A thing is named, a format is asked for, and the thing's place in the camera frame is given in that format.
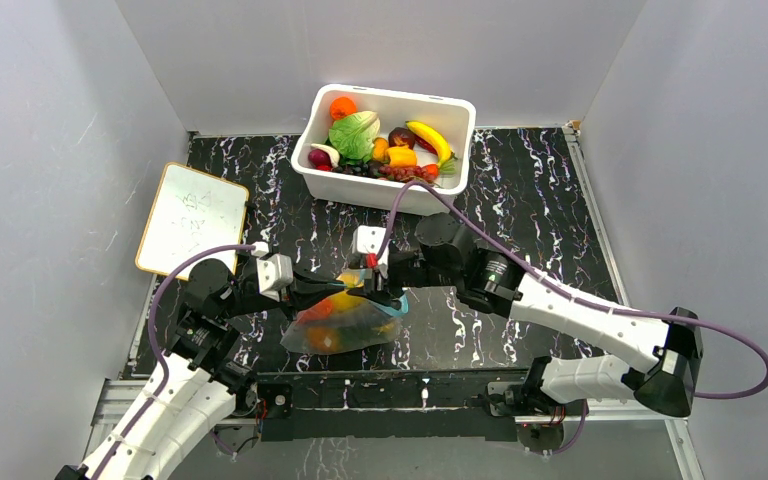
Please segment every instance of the white radish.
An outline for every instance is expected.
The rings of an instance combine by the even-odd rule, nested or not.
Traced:
[[[340,152],[338,152],[336,148],[329,147],[328,145],[321,145],[319,143],[311,143],[310,147],[327,153],[328,158],[331,159],[331,168],[340,166]]]

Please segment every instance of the red vegetable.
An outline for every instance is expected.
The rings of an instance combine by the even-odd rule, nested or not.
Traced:
[[[419,135],[416,136],[416,143],[420,147],[428,150],[429,152],[433,153],[434,155],[437,155],[437,150],[434,150],[434,147],[432,147],[430,143],[428,143],[425,140],[423,140],[422,137],[420,137]]]
[[[422,169],[425,170],[426,173],[431,175],[432,180],[436,179],[440,175],[440,167],[438,167],[434,163],[432,163],[431,165],[426,165],[422,167]]]
[[[328,167],[329,170],[331,169],[331,157],[328,156],[328,153],[319,150],[318,148],[311,150],[307,155],[307,159],[314,168],[324,166]]]

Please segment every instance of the clear plastic bag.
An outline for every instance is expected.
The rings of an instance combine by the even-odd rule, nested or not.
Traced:
[[[338,280],[355,287],[360,278],[361,272],[349,270]],[[408,309],[406,297],[402,296],[401,303],[401,310],[396,310],[346,292],[331,295],[299,312],[281,345],[295,353],[331,355],[392,342],[401,332],[401,317]]]

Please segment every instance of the black marble surface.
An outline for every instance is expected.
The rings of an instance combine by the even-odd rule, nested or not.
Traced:
[[[294,261],[337,275],[345,266],[355,227],[383,226],[386,212],[313,199],[290,165],[297,138],[194,139],[189,165],[249,189],[256,210],[246,218],[246,242],[277,243],[279,251]],[[560,128],[477,130],[469,161],[469,185],[455,202],[459,208],[538,268],[576,288],[616,300]],[[419,219],[399,215],[393,240],[400,248],[417,246],[412,232]],[[177,318],[180,287],[173,284],[160,303],[161,345]],[[527,367],[534,357],[547,354],[562,358],[601,354],[537,325],[479,314],[459,304],[451,289],[416,289],[408,292],[408,299],[410,311],[395,342],[331,356],[284,350],[279,341],[289,320],[280,312],[235,318],[232,323],[241,332],[238,360],[258,372],[434,370]],[[146,335],[144,329],[126,377],[147,375],[154,367]]]

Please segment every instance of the orange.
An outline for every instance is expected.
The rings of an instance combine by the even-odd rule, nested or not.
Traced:
[[[334,303],[331,301],[331,298],[329,297],[317,303],[316,305],[308,308],[304,312],[301,312],[298,315],[298,317],[296,317],[296,321],[299,323],[308,323],[308,322],[316,322],[319,320],[324,320],[328,318],[328,315],[331,315],[331,312],[333,311],[334,311]]]
[[[340,337],[337,330],[329,327],[310,327],[307,329],[307,341],[315,350],[322,353],[340,351]]]
[[[353,113],[357,113],[357,106],[355,102],[349,97],[340,97],[337,100],[331,102],[331,118],[334,120],[340,120],[346,118]]]

